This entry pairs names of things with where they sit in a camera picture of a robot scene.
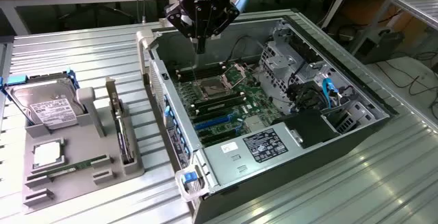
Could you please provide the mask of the black RAM slot bank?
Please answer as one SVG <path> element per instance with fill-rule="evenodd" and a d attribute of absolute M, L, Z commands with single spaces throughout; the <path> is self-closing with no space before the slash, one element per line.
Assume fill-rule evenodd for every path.
<path fill-rule="evenodd" d="M 192 82 L 195 79 L 204 79 L 218 75 L 222 75 L 226 71 L 223 64 L 215 64 L 208 68 L 190 69 L 190 70 L 175 70 L 176 81 L 186 83 Z"/>
<path fill-rule="evenodd" d="M 215 112 L 218 110 L 234 107 L 246 102 L 247 95 L 244 92 L 234 93 L 207 101 L 202 101 L 191 104 L 191 108 L 195 112 L 195 115 L 203 115 L 210 112 Z"/>

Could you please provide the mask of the green motherboard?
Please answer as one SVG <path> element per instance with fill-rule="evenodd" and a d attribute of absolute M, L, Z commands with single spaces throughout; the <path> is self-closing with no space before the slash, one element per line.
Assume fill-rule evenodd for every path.
<path fill-rule="evenodd" d="M 192 82 L 182 83 L 176 81 L 174 75 L 174 85 L 176 92 L 179 94 L 184 109 L 188 114 L 188 118 L 195 130 L 195 125 L 203 121 L 208 121 L 214 118 L 223 117 L 228 114 L 234 114 L 230 122 L 219 124 L 216 126 L 208 127 L 202 130 L 195 130 L 195 134 L 200 140 L 203 146 L 208 147 L 220 142 L 224 142 L 232 138 L 236 138 L 244 134 L 251 133 L 247 126 L 244 125 L 244 119 L 250 116 L 258 115 L 264 122 L 271 124 L 271 122 L 282 116 L 282 112 L 276 109 L 270 97 L 267 97 L 262 87 L 260 82 L 256 80 L 255 74 L 258 71 L 252 70 L 251 66 L 246 63 L 218 63 L 226 66 L 226 70 L 231 67 L 232 64 L 239 64 L 246 69 L 246 79 L 232 88 L 227 88 L 226 93 L 222 93 L 214 97 L 204 98 L 199 84 L 200 81 L 207 79 L 195 79 Z M 210 99 L 244 92 L 246 93 L 246 102 L 234 107 L 210 112 L 203 115 L 195 115 L 195 112 L 191 108 L 191 104 L 207 101 Z"/>

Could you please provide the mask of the CPU socket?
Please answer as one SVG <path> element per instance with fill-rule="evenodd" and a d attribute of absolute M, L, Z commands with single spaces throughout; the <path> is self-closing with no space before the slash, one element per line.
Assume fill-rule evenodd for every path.
<path fill-rule="evenodd" d="M 218 77 L 207 78 L 200 81 L 199 88 L 204 98 L 214 97 L 226 93 L 226 87 Z"/>

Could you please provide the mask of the grey metal disk bay cage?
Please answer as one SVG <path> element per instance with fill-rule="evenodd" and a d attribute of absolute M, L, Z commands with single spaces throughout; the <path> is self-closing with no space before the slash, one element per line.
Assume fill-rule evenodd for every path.
<path fill-rule="evenodd" d="M 255 77 L 267 97 L 272 98 L 274 106 L 284 114 L 294 108 L 294 102 L 287 98 L 288 86 L 315 80 L 330 68 L 319 55 L 317 58 L 317 62 L 309 63 L 288 43 L 267 42 Z"/>

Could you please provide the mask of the metal socket cover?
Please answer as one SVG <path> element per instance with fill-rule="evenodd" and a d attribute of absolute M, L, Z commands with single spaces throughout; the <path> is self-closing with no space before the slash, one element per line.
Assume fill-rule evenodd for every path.
<path fill-rule="evenodd" d="M 232 89 L 246 79 L 246 69 L 242 65 L 232 64 L 220 77 L 224 86 Z"/>

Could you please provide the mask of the aluminium frame table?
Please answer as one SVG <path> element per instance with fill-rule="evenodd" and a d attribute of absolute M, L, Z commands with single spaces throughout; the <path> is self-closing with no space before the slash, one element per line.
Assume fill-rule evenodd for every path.
<path fill-rule="evenodd" d="M 438 31 L 438 0 L 390 0 L 391 3 Z"/>

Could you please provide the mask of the grey box device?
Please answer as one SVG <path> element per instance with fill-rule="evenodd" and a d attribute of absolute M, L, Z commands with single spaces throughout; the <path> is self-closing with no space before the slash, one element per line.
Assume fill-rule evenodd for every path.
<path fill-rule="evenodd" d="M 355 52 L 355 58 L 365 65 L 385 61 L 403 40 L 403 32 L 395 32 L 387 27 L 373 29 Z"/>

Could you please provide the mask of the grey plastic parts rack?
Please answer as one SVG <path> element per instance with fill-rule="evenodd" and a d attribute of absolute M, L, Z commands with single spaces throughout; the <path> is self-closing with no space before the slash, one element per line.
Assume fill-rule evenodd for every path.
<path fill-rule="evenodd" d="M 27 212 L 44 209 L 143 175 L 143 162 L 128 107 L 124 103 L 123 106 L 135 153 L 134 163 L 128 165 L 122 163 L 110 101 L 108 107 L 80 115 L 77 125 L 56 130 L 48 130 L 44 125 L 25 126 L 21 205 Z M 35 168 L 33 147 L 53 141 L 61 145 L 61 160 Z M 33 173 L 71 165 L 99 155 L 107 155 L 107 158 L 92 162 L 91 167 L 83 170 L 53 178 L 43 176 L 33 180 L 25 179 Z"/>

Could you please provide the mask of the grey power supply unit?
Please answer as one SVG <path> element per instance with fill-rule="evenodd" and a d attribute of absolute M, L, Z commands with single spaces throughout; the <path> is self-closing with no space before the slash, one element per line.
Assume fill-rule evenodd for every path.
<path fill-rule="evenodd" d="M 305 154 L 284 123 L 251 132 L 204 150 L 218 184 L 230 186 Z"/>

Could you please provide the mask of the blue expansion slot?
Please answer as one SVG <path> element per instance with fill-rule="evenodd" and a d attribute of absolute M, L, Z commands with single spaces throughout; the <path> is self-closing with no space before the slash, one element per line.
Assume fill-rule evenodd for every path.
<path fill-rule="evenodd" d="M 208 121 L 203 121 L 199 124 L 195 125 L 195 130 L 202 130 L 208 127 L 216 126 L 219 124 L 227 123 L 231 121 L 234 114 L 228 114 L 223 117 L 214 118 Z"/>

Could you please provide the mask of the silver CPU chip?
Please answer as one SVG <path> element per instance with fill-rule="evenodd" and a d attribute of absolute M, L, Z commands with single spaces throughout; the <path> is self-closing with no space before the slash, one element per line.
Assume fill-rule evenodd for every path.
<path fill-rule="evenodd" d="M 61 145 L 59 142 L 48 142 L 33 147 L 33 167 L 51 165 L 61 160 Z"/>

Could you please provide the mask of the hard disk in blue caddy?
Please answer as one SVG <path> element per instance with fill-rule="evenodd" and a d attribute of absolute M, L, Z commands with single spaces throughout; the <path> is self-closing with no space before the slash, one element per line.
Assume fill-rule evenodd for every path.
<path fill-rule="evenodd" d="M 73 70 L 28 76 L 0 77 L 0 92 L 16 105 L 31 126 L 55 130 L 77 124 L 87 110 L 76 98 L 79 83 Z"/>

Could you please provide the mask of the black chair base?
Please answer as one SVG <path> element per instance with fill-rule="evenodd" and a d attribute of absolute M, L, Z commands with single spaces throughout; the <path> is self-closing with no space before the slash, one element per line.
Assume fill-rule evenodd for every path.
<path fill-rule="evenodd" d="M 108 6 L 107 3 L 75 4 L 75 10 L 71 13 L 67 13 L 67 14 L 59 16 L 57 19 L 60 21 L 64 21 L 64 20 L 67 20 L 80 14 L 84 14 L 90 11 L 94 13 L 95 23 L 99 22 L 99 12 L 100 11 L 106 11 L 106 12 L 110 12 L 111 14 L 126 17 L 131 24 L 134 24 L 136 22 L 136 18 L 131 14 L 128 14 L 127 12 L 124 12 L 122 10 L 122 2 L 115 2 L 114 7 Z"/>

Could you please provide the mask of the silver chipset heatsink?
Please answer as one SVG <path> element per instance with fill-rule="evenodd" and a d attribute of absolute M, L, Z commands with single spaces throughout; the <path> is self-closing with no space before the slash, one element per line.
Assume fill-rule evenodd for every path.
<path fill-rule="evenodd" d="M 258 115 L 250 116 L 244 119 L 244 125 L 251 132 L 268 127 L 268 123 L 262 120 Z"/>

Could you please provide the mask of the black graphics card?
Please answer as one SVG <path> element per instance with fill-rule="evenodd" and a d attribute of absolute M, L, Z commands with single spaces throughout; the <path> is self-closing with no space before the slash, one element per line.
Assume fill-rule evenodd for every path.
<path fill-rule="evenodd" d="M 135 159 L 132 136 L 128 131 L 127 112 L 116 90 L 116 80 L 111 77 L 106 77 L 106 89 L 116 128 L 122 163 L 123 165 L 128 165 L 134 163 Z"/>

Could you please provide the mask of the open black PC case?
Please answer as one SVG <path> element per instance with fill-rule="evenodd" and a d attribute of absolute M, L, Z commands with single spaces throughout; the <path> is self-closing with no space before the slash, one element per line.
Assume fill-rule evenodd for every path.
<path fill-rule="evenodd" d="M 330 67 L 315 80 L 288 86 L 287 98 L 294 108 L 270 124 L 286 124 L 305 154 L 223 187 L 204 153 L 208 147 L 195 134 L 175 89 L 175 70 L 246 63 L 258 71 L 262 52 L 272 40 L 288 43 L 309 63 L 317 62 L 319 55 Z M 357 59 L 295 11 L 243 16 L 207 43 L 204 54 L 195 54 L 191 41 L 174 28 L 144 27 L 136 33 L 136 48 L 158 125 L 176 163 L 176 186 L 192 209 L 194 224 L 206 224 L 345 156 L 397 114 L 365 83 L 367 72 Z M 196 172 L 198 180 L 183 184 L 182 176 L 188 172 Z"/>

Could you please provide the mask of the green RAM stick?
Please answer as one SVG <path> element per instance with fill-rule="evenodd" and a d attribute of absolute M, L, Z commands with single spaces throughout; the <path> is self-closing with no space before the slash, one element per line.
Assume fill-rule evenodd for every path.
<path fill-rule="evenodd" d="M 61 176 L 61 175 L 65 175 L 68 173 L 72 173 L 75 171 L 79 171 L 79 170 L 83 170 L 88 167 L 91 167 L 91 163 L 100 160 L 100 159 L 106 159 L 107 158 L 107 155 L 99 155 L 91 159 L 87 159 L 87 160 L 83 160 L 80 162 L 76 162 L 71 165 L 64 165 L 64 166 L 60 166 L 60 167 L 56 167 L 53 169 L 49 169 L 49 170 L 44 170 L 39 173 L 33 173 L 31 176 L 28 176 L 25 179 L 27 180 L 33 180 L 39 177 L 43 177 L 43 176 L 48 176 L 49 178 L 53 178 L 53 177 L 57 177 L 57 176 Z"/>

